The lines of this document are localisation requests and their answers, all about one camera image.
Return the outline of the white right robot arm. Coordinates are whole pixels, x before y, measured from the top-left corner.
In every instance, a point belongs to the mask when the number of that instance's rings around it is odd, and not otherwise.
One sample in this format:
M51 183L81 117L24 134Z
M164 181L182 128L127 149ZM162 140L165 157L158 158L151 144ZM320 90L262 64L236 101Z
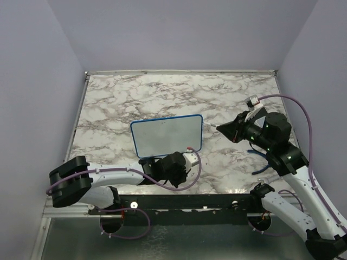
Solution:
M264 108L250 119L248 113L242 112L216 129L233 143L247 140L265 150L268 164L295 191L306 212L288 203L268 184L251 190L250 208L275 214L302 238L314 259L334 259L346 252L346 220L335 220L336 208L328 210L321 200L327 196L317 194L319 185L309 173L309 161L289 141L291 125L287 118L281 113L267 113Z

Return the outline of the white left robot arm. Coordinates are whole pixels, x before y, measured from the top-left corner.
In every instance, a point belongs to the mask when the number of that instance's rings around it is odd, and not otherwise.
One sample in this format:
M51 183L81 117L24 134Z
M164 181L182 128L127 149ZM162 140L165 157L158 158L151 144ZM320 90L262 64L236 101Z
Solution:
M178 187L186 182L188 173L198 163L193 153L175 152L163 158L146 158L125 166L97 165L77 156L52 170L49 174L54 208L75 203L95 205L112 214L120 201L113 185L153 185L160 181Z

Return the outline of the blue framed small whiteboard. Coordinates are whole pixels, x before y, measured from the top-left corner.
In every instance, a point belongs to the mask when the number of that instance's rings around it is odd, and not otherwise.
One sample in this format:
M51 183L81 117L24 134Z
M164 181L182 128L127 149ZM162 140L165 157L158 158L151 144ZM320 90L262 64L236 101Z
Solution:
M168 118L138 120L130 124L138 158L162 157L202 148L203 116L190 114Z

